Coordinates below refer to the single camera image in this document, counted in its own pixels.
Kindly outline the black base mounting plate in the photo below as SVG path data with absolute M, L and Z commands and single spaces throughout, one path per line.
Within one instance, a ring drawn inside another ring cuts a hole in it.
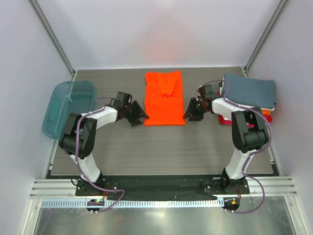
M 123 189 L 122 200 L 192 201 L 211 200 L 215 195 L 250 194 L 247 180 L 225 190 L 221 175 L 114 175 L 103 176 L 99 187 Z

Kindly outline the right aluminium frame post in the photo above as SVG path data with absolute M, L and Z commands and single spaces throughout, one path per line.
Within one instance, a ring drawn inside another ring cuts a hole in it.
M 247 63 L 245 66 L 242 67 L 242 72 L 245 77 L 250 77 L 249 70 L 252 68 L 255 60 L 257 59 L 259 53 L 261 52 L 263 46 L 265 45 L 267 39 L 271 35 L 272 31 L 274 30 L 276 24 L 279 21 L 279 18 L 282 16 L 283 12 L 285 11 L 286 7 L 289 4 L 289 0 L 280 0 L 275 7 L 274 12 L 272 13 L 268 23 L 266 24 L 263 33 L 261 34 L 260 39 L 258 40 L 256 46 L 254 47 Z

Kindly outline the left aluminium frame post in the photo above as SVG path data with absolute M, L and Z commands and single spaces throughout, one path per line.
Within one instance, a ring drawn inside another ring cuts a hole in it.
M 59 54 L 61 60 L 63 61 L 65 67 L 69 71 L 71 75 L 71 80 L 75 79 L 76 70 L 73 68 L 71 62 L 69 61 L 65 51 L 63 50 L 57 36 L 55 35 L 47 17 L 45 16 L 41 6 L 39 5 L 37 0 L 28 0 L 29 4 L 31 5 L 32 9 L 34 10 L 37 18 L 39 19 L 41 25 L 43 26 L 46 34 L 48 35 L 50 41 L 52 42 L 54 48 L 56 49 L 57 53 Z

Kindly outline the folded blue-grey t-shirt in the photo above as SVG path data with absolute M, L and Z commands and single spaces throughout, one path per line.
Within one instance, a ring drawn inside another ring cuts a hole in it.
M 232 74 L 225 74 L 223 92 L 226 98 L 234 103 L 257 105 L 264 108 L 274 108 L 275 83 L 273 80 L 246 78 Z

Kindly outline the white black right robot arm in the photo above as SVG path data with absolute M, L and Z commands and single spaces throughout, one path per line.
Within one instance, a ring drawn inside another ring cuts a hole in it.
M 198 88 L 198 97 L 191 98 L 183 118 L 201 121 L 205 113 L 218 114 L 231 120 L 232 142 L 235 147 L 229 164 L 223 169 L 219 187 L 225 193 L 236 193 L 246 179 L 250 160 L 270 141 L 267 120 L 258 107 L 246 108 L 216 95 L 212 85 Z

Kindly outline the folded magenta t-shirt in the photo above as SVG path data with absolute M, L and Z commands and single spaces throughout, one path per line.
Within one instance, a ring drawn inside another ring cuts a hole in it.
M 222 125 L 227 125 L 227 126 L 231 126 L 231 125 L 232 125 L 231 120 L 225 118 L 225 117 L 222 116 L 222 115 L 218 115 L 218 121 L 219 121 L 219 123 L 222 124 Z M 247 124 L 248 128 L 253 128 L 253 127 L 254 127 L 253 124 L 250 124 L 250 123 L 248 123 L 248 122 L 247 122 L 246 124 Z

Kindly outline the aluminium frame post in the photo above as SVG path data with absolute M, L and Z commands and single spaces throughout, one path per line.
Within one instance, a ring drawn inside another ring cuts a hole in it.
M 61 60 L 63 61 L 65 67 L 69 71 L 71 75 L 71 80 L 75 79 L 76 70 L 73 68 L 71 62 L 69 61 L 65 51 L 63 50 L 57 36 L 55 35 L 47 17 L 45 16 L 41 6 L 39 5 L 37 0 L 28 0 L 29 4 L 31 5 L 32 9 L 34 10 L 37 18 L 39 19 L 41 25 L 43 26 L 46 34 L 48 35 L 50 41 L 52 42 L 54 48 L 56 49 L 57 53 L 59 54 Z
M 268 23 L 266 24 L 263 33 L 261 34 L 260 39 L 258 40 L 256 46 L 254 47 L 247 63 L 245 66 L 242 67 L 242 72 L 245 77 L 250 77 L 249 70 L 252 68 L 255 60 L 257 59 L 259 53 L 261 52 L 263 46 L 265 45 L 267 39 L 271 35 L 272 31 L 274 30 L 276 24 L 279 21 L 279 18 L 282 16 L 283 12 L 285 11 L 286 7 L 289 4 L 289 0 L 280 0 L 275 7 L 274 12 L 272 13 Z

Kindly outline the folded orange t-shirt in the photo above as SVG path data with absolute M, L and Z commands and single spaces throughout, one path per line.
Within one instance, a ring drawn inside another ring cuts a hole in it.
M 271 111 L 270 111 L 270 110 L 262 110 L 262 114 L 263 114 L 264 116 L 270 116 Z

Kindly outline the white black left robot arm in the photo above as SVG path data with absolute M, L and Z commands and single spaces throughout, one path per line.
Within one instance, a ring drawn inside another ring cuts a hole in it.
M 132 127 L 142 125 L 141 119 L 149 119 L 148 114 L 133 96 L 128 93 L 118 92 L 116 98 L 110 98 L 109 104 L 103 104 L 102 98 L 96 102 L 100 109 L 87 113 L 71 113 L 63 128 L 59 139 L 59 147 L 74 161 L 80 172 L 80 181 L 77 186 L 85 185 L 97 191 L 123 194 L 122 189 L 108 189 L 104 186 L 103 174 L 97 167 L 93 149 L 96 132 L 105 125 L 126 119 Z

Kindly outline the teal plastic bin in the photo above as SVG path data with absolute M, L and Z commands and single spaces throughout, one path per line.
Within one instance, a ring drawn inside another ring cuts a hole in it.
M 56 86 L 45 114 L 43 133 L 58 140 L 69 114 L 93 111 L 95 98 L 96 86 L 90 81 L 68 81 Z

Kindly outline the orange t-shirt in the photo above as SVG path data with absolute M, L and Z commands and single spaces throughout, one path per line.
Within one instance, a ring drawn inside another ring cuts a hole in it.
M 185 125 L 183 83 L 180 71 L 145 74 L 145 126 Z
M 262 110 L 262 114 L 263 114 L 264 116 L 270 116 L 271 111 L 270 111 L 270 110 Z

